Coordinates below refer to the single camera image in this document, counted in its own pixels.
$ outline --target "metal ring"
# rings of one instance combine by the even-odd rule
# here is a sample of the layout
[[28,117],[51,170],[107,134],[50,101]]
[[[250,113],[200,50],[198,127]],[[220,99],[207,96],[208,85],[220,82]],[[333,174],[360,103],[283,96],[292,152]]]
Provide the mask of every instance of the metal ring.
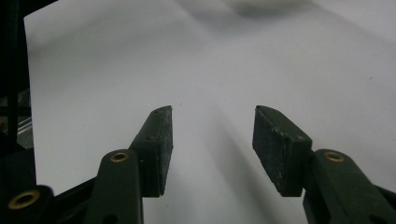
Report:
[[35,203],[40,197],[40,191],[36,189],[26,190],[15,196],[8,203],[8,208],[12,210],[21,209]]
[[125,152],[119,152],[111,156],[111,161],[113,162],[120,162],[120,161],[126,161],[129,158],[129,155]]
[[345,158],[336,152],[326,152],[324,156],[327,158],[329,161],[335,161],[335,162],[343,162]]

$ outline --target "white table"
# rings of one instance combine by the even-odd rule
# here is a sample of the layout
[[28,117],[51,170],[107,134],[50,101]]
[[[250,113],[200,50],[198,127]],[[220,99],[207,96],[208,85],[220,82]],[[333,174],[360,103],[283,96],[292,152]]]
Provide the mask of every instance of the white table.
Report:
[[393,0],[60,0],[25,19],[37,181],[59,194],[172,105],[150,223],[305,223],[251,146],[254,108],[396,191]]

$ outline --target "brass screw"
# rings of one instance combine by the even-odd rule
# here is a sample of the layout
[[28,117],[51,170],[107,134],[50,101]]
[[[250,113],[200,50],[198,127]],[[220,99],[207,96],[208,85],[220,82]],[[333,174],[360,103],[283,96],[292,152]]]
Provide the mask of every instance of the brass screw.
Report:
[[336,153],[336,152],[326,152],[325,154],[324,154],[324,156],[327,158],[327,160],[329,160],[329,161],[335,161],[335,162],[343,162],[344,160],[345,160],[345,158],[342,156],[342,155],[340,155],[340,154],[338,154],[338,153]]
[[8,208],[12,210],[22,209],[37,201],[39,197],[40,191],[36,189],[26,190],[9,201]]
[[119,152],[114,154],[110,160],[113,162],[121,162],[121,161],[126,161],[128,158],[129,155],[127,153]]

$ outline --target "white tabletop surface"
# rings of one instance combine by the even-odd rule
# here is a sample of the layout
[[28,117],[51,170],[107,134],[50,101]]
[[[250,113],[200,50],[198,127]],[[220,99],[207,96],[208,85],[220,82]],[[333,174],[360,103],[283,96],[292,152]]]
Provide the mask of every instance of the white tabletop surface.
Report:
[[37,181],[59,194],[173,107],[146,223],[306,223],[251,146],[280,110],[396,191],[394,0],[60,0],[25,18]]

